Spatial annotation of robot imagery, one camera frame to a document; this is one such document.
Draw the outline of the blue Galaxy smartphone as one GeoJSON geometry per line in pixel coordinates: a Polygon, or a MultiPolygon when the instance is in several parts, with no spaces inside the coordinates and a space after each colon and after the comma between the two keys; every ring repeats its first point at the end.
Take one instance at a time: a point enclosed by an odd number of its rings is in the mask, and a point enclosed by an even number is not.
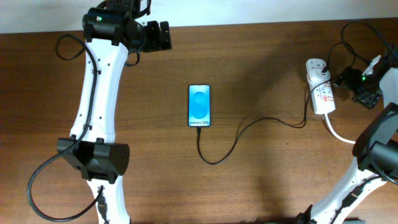
{"type": "Polygon", "coordinates": [[[209,85],[189,86],[188,125],[190,127],[209,127],[211,125],[211,103],[209,85]]]}

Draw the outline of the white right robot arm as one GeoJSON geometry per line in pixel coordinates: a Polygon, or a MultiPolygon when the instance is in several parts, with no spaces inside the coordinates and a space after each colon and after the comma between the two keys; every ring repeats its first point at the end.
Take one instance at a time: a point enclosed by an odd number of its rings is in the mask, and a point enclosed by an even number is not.
{"type": "Polygon", "coordinates": [[[380,98],[384,109],[352,141],[353,160],[333,190],[315,205],[299,213],[294,223],[344,223],[348,215],[374,190],[397,183],[397,47],[367,62],[364,71],[347,67],[337,76],[337,86],[354,92],[353,101],[368,109],[380,98]]]}

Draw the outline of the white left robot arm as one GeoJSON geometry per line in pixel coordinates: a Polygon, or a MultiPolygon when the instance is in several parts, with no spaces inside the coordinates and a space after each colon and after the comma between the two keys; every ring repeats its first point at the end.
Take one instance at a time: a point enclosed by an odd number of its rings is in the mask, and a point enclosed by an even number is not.
{"type": "Polygon", "coordinates": [[[166,21],[141,22],[151,1],[103,1],[82,19],[86,55],[80,105],[68,138],[58,152],[87,181],[99,223],[130,223],[124,203],[127,144],[116,143],[115,111],[119,82],[130,54],[170,50],[166,21]]]}

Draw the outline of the white USB charger adapter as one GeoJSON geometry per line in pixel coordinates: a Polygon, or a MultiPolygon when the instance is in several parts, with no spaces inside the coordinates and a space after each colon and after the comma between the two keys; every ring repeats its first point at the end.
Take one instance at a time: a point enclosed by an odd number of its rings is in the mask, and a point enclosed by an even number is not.
{"type": "Polygon", "coordinates": [[[322,68],[312,69],[307,72],[307,80],[309,84],[317,85],[330,79],[329,71],[322,72],[322,68]]]}

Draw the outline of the white power strip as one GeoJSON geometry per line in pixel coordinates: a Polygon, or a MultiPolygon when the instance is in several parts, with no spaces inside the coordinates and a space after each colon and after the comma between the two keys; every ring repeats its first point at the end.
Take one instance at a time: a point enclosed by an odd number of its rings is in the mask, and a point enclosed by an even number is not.
{"type": "MultiPolygon", "coordinates": [[[[311,58],[307,60],[305,65],[307,72],[316,68],[322,68],[323,71],[323,69],[326,67],[326,62],[322,59],[311,58]]],[[[311,97],[315,114],[328,114],[336,109],[331,83],[329,80],[317,85],[309,85],[310,90],[312,91],[311,97]]]]}

